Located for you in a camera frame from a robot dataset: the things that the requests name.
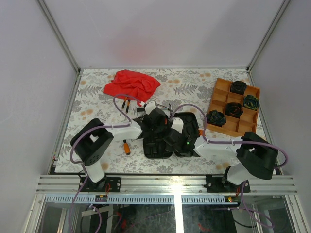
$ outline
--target red cloth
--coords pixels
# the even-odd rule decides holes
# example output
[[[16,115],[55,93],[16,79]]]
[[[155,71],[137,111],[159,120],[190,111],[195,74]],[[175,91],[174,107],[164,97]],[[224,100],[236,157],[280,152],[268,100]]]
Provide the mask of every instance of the red cloth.
[[[105,86],[104,93],[111,96],[130,95],[145,102],[160,85],[160,82],[147,74],[125,69],[116,73],[114,80]]]

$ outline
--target table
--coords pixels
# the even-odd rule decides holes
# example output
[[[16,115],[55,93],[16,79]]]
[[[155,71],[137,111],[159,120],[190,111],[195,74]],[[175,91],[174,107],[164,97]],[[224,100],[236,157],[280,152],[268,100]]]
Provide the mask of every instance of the table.
[[[245,69],[133,69],[155,77],[161,86],[151,100],[164,106],[169,103],[175,109],[184,103],[192,103],[207,112],[216,79],[240,80],[249,85]],[[112,103],[112,97],[103,94],[106,84],[113,80],[119,69],[85,69],[82,73],[76,98],[73,104],[63,144],[58,155],[55,172],[79,172],[81,165],[72,164],[69,159],[71,139],[93,118],[103,123],[124,121]],[[117,100],[121,106],[123,100]],[[137,105],[132,102],[129,116],[136,118]],[[183,107],[183,112],[195,113],[199,127],[203,128],[203,116],[193,107]],[[207,130],[208,138],[231,138],[225,134]],[[256,134],[265,139],[261,120],[258,117]],[[101,158],[102,168],[108,173],[136,174],[222,174],[228,165],[239,162],[236,158],[227,158],[216,154],[179,158],[174,154],[168,159],[151,160],[143,153],[142,139],[128,140],[131,154],[126,155],[123,142],[112,142]],[[80,158],[74,154],[74,160]]]

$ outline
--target gray panel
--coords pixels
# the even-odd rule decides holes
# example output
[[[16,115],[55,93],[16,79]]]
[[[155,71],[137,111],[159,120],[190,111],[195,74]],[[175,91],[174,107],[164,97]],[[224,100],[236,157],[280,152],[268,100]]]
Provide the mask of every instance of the gray panel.
[[[0,14],[1,232],[21,232],[75,78],[34,0],[3,0]]]
[[[283,0],[46,0],[81,67],[246,67]]]
[[[311,216],[310,9],[311,1],[290,3],[252,70],[273,140],[290,157],[283,171],[293,175],[306,216]]]

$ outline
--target wooden organizer box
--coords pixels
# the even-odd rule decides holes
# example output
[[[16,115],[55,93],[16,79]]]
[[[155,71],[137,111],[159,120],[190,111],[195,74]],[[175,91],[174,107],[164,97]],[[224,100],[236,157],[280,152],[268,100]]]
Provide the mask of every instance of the wooden organizer box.
[[[227,103],[231,102],[240,103],[243,106],[244,96],[247,95],[260,98],[260,89],[253,86],[247,86],[244,96],[230,92],[232,83],[229,80],[217,79],[208,113],[216,109],[218,112],[225,114],[225,107]],[[243,108],[243,114],[240,116],[240,119],[228,115],[225,115],[225,118],[227,123],[222,127],[208,124],[207,128],[233,137],[244,136],[244,133],[248,131],[256,132],[258,110]]]

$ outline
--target orange screwdriver handle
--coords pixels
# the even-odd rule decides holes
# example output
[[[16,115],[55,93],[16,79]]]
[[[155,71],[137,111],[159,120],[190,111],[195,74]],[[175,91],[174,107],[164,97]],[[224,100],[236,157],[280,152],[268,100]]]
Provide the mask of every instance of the orange screwdriver handle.
[[[123,140],[124,142],[124,151],[126,155],[129,155],[131,153],[130,147],[128,146],[126,140]]]

